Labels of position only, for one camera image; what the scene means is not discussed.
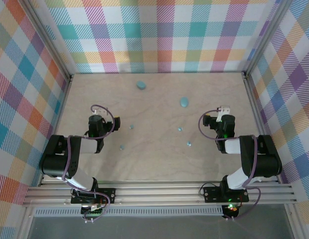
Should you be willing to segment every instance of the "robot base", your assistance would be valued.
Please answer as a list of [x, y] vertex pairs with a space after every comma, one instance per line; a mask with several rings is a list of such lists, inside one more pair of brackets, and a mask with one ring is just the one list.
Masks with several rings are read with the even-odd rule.
[[[115, 188], [96, 188], [93, 190], [98, 193], [106, 194], [110, 198], [110, 203], [115, 202], [116, 189]], [[77, 190], [72, 190], [72, 198], [70, 204], [81, 204], [81, 205], [91, 205], [91, 204], [106, 204], [107, 199], [100, 195], [82, 193]]]
[[249, 201], [247, 190], [229, 189], [227, 176], [224, 176], [219, 187], [204, 187], [204, 201], [206, 203], [246, 203]]

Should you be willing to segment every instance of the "small blue bead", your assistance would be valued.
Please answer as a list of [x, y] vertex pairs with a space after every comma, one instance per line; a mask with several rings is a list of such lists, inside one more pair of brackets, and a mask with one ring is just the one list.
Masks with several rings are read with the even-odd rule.
[[143, 81], [138, 81], [137, 82], [137, 87], [140, 89], [140, 90], [144, 90], [146, 88], [146, 84], [143, 82]]
[[189, 104], [188, 98], [187, 98], [187, 97], [182, 97], [181, 100], [180, 100], [180, 105], [181, 105], [182, 107], [187, 107], [188, 104]]

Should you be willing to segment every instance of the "ventilation grille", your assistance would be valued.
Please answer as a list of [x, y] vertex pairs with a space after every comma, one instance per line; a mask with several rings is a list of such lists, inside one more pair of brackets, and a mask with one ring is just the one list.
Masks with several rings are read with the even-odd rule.
[[74, 207], [39, 207], [35, 217], [73, 217], [80, 215], [80, 208]]
[[120, 207], [110, 208], [107, 216], [191, 216], [191, 215], [220, 215], [222, 207], [219, 206], [193, 206], [193, 207]]
[[[113, 207], [104, 216], [220, 216], [222, 206], [180, 206], [180, 207]], [[81, 216], [80, 208], [40, 207], [36, 217], [74, 217]]]

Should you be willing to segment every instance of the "cable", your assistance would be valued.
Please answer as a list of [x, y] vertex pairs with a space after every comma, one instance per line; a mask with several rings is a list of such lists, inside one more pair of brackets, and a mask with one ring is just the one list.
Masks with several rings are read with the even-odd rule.
[[226, 140], [226, 139], [236, 139], [236, 138], [238, 138], [238, 137], [233, 137], [233, 138], [212, 138], [212, 137], [209, 137], [209, 136], [205, 135], [205, 134], [203, 133], [202, 129], [201, 129], [200, 122], [201, 122], [202, 118], [203, 118], [206, 114], [211, 113], [211, 112], [219, 112], [219, 110], [211, 110], [211, 111], [205, 112], [203, 115], [201, 115], [201, 117], [200, 117], [200, 119], [199, 119], [199, 122], [198, 122], [199, 131], [200, 131], [200, 133], [201, 133], [204, 137], [206, 137], [206, 138], [208, 138], [208, 139], [211, 139], [211, 140], [214, 140], [214, 141], [221, 141], [221, 140]]
[[[208, 139], [214, 140], [214, 141], [220, 141], [220, 140], [228, 140], [228, 139], [236, 139], [236, 138], [238, 138], [238, 137], [233, 137], [233, 138], [212, 138], [212, 137], [209, 137], [209, 136], [205, 135], [205, 134], [203, 133], [203, 131], [201, 130], [200, 122], [201, 122], [202, 118], [203, 118], [206, 114], [208, 114], [208, 113], [210, 113], [210, 112], [219, 112], [219, 110], [216, 109], [216, 110], [207, 111], [207, 112], [205, 112], [203, 115], [201, 115], [201, 117], [200, 117], [200, 119], [199, 119], [199, 122], [198, 122], [198, 128], [199, 128], [199, 131], [201, 132], [201, 134], [202, 134], [203, 136], [205, 136], [205, 137], [208, 138]], [[250, 173], [250, 177], [242, 184], [242, 188], [245, 188], [245, 189], [257, 189], [257, 190], [259, 191], [259, 197], [258, 197], [258, 199], [256, 200], [255, 204], [254, 204], [249, 210], [247, 210], [244, 214], [237, 216], [236, 218], [241, 218], [241, 217], [245, 216], [246, 214], [250, 213], [250, 212], [255, 208], [255, 206], [258, 204], [258, 202], [259, 202], [259, 200], [260, 200], [260, 198], [261, 198], [261, 190], [260, 190], [258, 187], [247, 187], [247, 185], [248, 185], [248, 184], [251, 182], [251, 180], [253, 179], [253, 176], [254, 176], [254, 173], [255, 173], [255, 169], [256, 169], [257, 160], [258, 160], [258, 140], [257, 140], [257, 138], [255, 137], [255, 135], [252, 134], [252, 135], [250, 135], [250, 136], [251, 136], [251, 137], [253, 138], [253, 140], [254, 140], [253, 166], [252, 166], [252, 170], [251, 170], [251, 173]]]
[[[100, 108], [104, 109], [105, 111], [107, 111], [107, 112], [109, 113], [109, 115], [111, 116], [111, 118], [112, 118], [113, 126], [112, 126], [111, 130], [110, 130], [107, 134], [105, 134], [104, 136], [100, 136], [100, 137], [85, 137], [85, 136], [79, 136], [79, 137], [81, 137], [81, 138], [86, 138], [86, 139], [102, 139], [102, 138], [105, 138], [105, 137], [107, 137], [108, 135], [110, 135], [110, 134], [113, 132], [114, 128], [115, 128], [115, 118], [114, 118], [113, 114], [112, 114], [107, 108], [105, 108], [105, 107], [103, 107], [103, 106], [100, 106], [100, 105], [92, 105], [92, 106], [90, 107], [90, 110], [91, 110], [92, 112], [94, 112], [94, 111], [93, 111], [93, 107], [100, 107]], [[74, 188], [74, 189], [76, 189], [76, 190], [78, 190], [78, 191], [81, 191], [81, 192], [84, 192], [84, 193], [89, 193], [89, 194], [100, 195], [100, 196], [103, 196], [103, 197], [105, 197], [105, 198], [107, 199], [107, 204], [105, 205], [105, 209], [102, 211], [102, 213], [101, 213], [98, 217], [96, 217], [95, 219], [91, 219], [91, 222], [94, 222], [95, 220], [98, 220], [98, 219], [109, 209], [111, 201], [110, 201], [110, 198], [109, 198], [106, 194], [104, 194], [104, 193], [87, 191], [86, 189], [79, 188], [79, 187], [77, 187], [77, 186], [75, 186], [75, 185], [73, 185], [73, 184], [71, 184], [70, 182], [68, 182], [68, 181], [65, 180], [66, 173], [68, 172], [68, 168], [69, 168], [69, 165], [70, 165], [70, 159], [71, 159], [70, 137], [72, 137], [72, 135], [68, 136], [68, 138], [67, 138], [68, 157], [67, 157], [66, 167], [65, 167], [65, 170], [64, 170], [63, 175], [61, 176], [61, 179], [62, 179], [62, 181], [64, 181], [66, 184], [68, 184], [70, 187], [72, 187], [72, 188]], [[84, 218], [84, 220], [85, 220], [86, 222], [89, 222], [89, 220], [87, 220], [85, 214], [84, 214], [84, 217], [83, 217], [83, 218]]]
[[[104, 207], [106, 207], [106, 205], [107, 205], [107, 202], [105, 202], [105, 204], [104, 205], [102, 205], [102, 203], [103, 203], [103, 199], [101, 199], [100, 200], [100, 208], [97, 208], [97, 209], [95, 209], [95, 210], [98, 210], [98, 209], [102, 209], [102, 208], [104, 208]], [[88, 221], [87, 220], [87, 218], [86, 218], [86, 215], [88, 214], [88, 213], [93, 213], [95, 210], [90, 210], [90, 211], [85, 211], [84, 212], [84, 216], [82, 216], [82, 219], [84, 219], [85, 221]]]
[[211, 184], [211, 185], [213, 185], [214, 187], [218, 187], [218, 186], [216, 186], [216, 185], [213, 184], [213, 183], [204, 183], [204, 184], [201, 186], [201, 188], [199, 189], [199, 195], [201, 195], [201, 196], [203, 196], [203, 197], [204, 197], [204, 195], [201, 194], [201, 190], [202, 190], [203, 186], [206, 185], [206, 184]]
[[242, 207], [242, 196], [241, 195], [240, 195], [240, 201], [241, 201], [240, 207]]

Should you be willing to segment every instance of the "checkered backdrop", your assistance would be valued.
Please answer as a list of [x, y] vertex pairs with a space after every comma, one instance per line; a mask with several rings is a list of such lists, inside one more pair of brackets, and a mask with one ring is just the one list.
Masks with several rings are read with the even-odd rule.
[[252, 73], [267, 133], [309, 230], [309, 0], [294, 0]]
[[66, 80], [17, 0], [0, 0], [0, 239], [13, 237]]
[[240, 72], [280, 0], [32, 0], [70, 71]]

